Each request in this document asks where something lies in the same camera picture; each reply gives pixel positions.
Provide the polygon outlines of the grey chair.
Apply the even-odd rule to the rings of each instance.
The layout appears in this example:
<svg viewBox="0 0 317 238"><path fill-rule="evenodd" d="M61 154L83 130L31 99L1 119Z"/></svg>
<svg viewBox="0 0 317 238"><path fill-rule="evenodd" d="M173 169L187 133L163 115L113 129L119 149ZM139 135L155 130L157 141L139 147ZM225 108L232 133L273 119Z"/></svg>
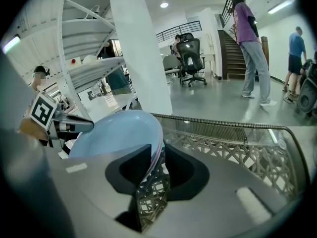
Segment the grey chair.
<svg viewBox="0 0 317 238"><path fill-rule="evenodd" d="M162 62L165 75L176 74L180 78L181 62L177 59L175 55L164 56Z"/></svg>

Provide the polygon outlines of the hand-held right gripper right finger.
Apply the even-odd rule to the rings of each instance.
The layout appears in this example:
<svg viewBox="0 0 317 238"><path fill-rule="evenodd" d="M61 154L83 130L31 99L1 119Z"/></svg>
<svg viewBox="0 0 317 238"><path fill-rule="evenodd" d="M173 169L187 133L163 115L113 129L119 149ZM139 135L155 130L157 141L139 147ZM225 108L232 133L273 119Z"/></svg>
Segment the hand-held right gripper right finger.
<svg viewBox="0 0 317 238"><path fill-rule="evenodd" d="M272 235L301 201L233 161L197 150L167 144L165 165L170 190L154 235Z"/></svg>

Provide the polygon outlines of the pink big plate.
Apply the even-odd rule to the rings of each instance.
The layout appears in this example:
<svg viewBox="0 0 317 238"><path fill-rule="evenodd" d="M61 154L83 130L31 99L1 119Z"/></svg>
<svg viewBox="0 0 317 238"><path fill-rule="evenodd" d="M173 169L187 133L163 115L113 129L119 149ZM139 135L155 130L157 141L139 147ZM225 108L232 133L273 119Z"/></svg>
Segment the pink big plate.
<svg viewBox="0 0 317 238"><path fill-rule="evenodd" d="M150 167L147 171L147 173L145 174L144 176L144 180L151 174L151 172L153 171L153 169L155 168L158 160L159 160L159 157L160 157L160 154L161 154L161 150L162 150L162 145L163 145L163 140L161 140L160 144L158 145L158 149L156 150L155 154L154 154L154 157L153 159L151 160L151 164L150 164Z"/></svg>

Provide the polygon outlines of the dark wooden staircase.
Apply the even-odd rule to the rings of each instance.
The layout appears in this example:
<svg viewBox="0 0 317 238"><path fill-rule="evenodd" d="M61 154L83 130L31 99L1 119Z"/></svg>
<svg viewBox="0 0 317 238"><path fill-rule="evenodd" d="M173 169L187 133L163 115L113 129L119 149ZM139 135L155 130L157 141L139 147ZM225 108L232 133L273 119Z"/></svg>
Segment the dark wooden staircase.
<svg viewBox="0 0 317 238"><path fill-rule="evenodd" d="M225 31L218 30L221 59L222 79L244 79L246 64L242 51L237 42Z"/></svg>

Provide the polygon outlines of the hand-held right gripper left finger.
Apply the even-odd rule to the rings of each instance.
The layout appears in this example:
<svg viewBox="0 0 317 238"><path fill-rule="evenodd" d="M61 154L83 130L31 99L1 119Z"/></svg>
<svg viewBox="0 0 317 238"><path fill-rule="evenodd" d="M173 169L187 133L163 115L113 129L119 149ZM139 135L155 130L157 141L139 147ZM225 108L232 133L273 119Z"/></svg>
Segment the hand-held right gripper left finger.
<svg viewBox="0 0 317 238"><path fill-rule="evenodd" d="M151 145L61 159L47 154L50 176L73 235L139 235L137 188L151 165Z"/></svg>

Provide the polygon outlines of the white box with red button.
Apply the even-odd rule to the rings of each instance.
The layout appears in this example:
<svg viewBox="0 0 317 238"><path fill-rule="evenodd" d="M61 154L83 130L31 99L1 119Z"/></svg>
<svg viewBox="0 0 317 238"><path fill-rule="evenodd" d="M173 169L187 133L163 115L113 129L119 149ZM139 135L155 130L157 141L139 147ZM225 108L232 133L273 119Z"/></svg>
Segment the white box with red button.
<svg viewBox="0 0 317 238"><path fill-rule="evenodd" d="M66 60L66 68L68 70L75 69L77 67L80 67L81 65L82 65L82 62L80 60L80 57L75 57L75 58Z"/></svg>

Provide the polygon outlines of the white square pillar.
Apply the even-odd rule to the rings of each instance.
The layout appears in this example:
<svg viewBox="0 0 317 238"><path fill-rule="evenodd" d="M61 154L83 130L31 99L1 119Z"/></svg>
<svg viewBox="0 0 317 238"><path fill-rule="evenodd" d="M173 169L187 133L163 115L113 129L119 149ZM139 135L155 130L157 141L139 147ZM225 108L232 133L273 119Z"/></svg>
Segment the white square pillar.
<svg viewBox="0 0 317 238"><path fill-rule="evenodd" d="M166 75L145 0L110 0L116 33L144 111L170 115Z"/></svg>

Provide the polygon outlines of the black wheeled machine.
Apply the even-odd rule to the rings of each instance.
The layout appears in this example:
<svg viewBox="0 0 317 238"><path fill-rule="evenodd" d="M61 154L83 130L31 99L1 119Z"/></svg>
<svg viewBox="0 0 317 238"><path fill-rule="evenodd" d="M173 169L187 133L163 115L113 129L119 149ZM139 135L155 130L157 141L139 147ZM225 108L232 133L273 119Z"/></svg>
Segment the black wheeled machine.
<svg viewBox="0 0 317 238"><path fill-rule="evenodd" d="M317 61L308 59L303 65L297 106L306 114L317 113Z"/></svg>

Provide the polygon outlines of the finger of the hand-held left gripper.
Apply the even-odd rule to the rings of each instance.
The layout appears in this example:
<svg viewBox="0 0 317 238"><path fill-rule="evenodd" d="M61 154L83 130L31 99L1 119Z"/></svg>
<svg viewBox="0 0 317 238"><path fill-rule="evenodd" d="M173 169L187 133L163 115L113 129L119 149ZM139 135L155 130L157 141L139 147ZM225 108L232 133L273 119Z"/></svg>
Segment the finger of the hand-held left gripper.
<svg viewBox="0 0 317 238"><path fill-rule="evenodd" d="M60 131L68 133L89 132L94 128L94 122L80 116L64 115L60 122Z"/></svg>

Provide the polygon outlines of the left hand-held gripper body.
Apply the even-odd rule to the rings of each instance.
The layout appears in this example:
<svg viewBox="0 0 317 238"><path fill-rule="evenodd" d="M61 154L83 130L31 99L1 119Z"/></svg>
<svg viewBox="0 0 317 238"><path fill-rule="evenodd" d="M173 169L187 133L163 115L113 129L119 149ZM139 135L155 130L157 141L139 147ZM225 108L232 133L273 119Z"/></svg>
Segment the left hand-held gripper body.
<svg viewBox="0 0 317 238"><path fill-rule="evenodd" d="M46 92L37 94L31 107L29 117L35 128L31 135L40 140L46 140L50 145L64 145L65 139L60 136L66 128L63 123L64 112L61 105Z"/></svg>

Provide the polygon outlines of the blue big plate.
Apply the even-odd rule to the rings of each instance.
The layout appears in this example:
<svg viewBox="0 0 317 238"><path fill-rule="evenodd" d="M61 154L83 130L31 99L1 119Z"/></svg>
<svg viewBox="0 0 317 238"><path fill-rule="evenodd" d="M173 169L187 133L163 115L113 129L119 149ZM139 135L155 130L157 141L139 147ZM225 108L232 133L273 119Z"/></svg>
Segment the blue big plate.
<svg viewBox="0 0 317 238"><path fill-rule="evenodd" d="M164 141L162 140L151 160L150 167L144 177L144 181L156 170L163 148L164 148Z"/></svg>
<svg viewBox="0 0 317 238"><path fill-rule="evenodd" d="M162 145L159 121L145 111L121 111L97 121L91 131L80 134L69 158L109 154L144 144L151 145L153 158Z"/></svg>

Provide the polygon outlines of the black stair railing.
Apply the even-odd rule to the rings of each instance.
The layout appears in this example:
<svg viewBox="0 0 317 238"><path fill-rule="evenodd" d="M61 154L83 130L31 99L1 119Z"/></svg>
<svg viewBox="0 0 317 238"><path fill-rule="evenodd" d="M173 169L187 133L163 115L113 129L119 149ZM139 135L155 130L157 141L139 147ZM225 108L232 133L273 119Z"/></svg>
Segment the black stair railing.
<svg viewBox="0 0 317 238"><path fill-rule="evenodd" d="M221 25L224 28L232 14L232 0L226 0L222 13L220 14Z"/></svg>

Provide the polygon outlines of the white metal shelf rack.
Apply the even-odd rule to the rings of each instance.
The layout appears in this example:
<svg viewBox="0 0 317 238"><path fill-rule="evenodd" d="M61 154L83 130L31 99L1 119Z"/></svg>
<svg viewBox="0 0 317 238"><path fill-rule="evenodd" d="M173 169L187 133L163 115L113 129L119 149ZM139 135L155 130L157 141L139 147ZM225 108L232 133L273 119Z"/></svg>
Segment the white metal shelf rack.
<svg viewBox="0 0 317 238"><path fill-rule="evenodd" d="M112 40L116 57L98 57ZM116 35L110 0L62 0L58 15L58 49L67 93L75 104L74 115L92 121L128 109L137 100ZM72 70L66 60L94 55L97 61ZM106 78L122 67L130 94L113 95Z"/></svg>

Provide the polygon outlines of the brown wooden stair post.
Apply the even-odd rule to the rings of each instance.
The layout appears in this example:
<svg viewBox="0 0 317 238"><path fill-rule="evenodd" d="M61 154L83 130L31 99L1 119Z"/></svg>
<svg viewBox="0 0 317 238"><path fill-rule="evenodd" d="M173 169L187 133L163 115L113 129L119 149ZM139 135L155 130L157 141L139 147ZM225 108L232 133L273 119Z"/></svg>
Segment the brown wooden stair post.
<svg viewBox="0 0 317 238"><path fill-rule="evenodd" d="M266 36L261 36L261 43L262 43L262 50L263 50L267 65L269 65L269 47L268 47L268 39Z"/></svg>

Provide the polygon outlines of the ceiling tube light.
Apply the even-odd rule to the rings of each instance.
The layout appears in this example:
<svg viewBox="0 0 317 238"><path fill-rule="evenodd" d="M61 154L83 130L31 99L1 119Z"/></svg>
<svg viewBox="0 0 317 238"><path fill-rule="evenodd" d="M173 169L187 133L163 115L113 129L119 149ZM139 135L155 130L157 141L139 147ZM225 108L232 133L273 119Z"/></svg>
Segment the ceiling tube light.
<svg viewBox="0 0 317 238"><path fill-rule="evenodd" d="M19 35L15 35L11 40L9 40L2 48L4 54L7 54L14 46L20 42Z"/></svg>
<svg viewBox="0 0 317 238"><path fill-rule="evenodd" d="M274 14L280 10L282 10L283 8L291 5L295 0L285 0L277 5L275 5L274 7L272 7L271 9L268 10L268 14Z"/></svg>

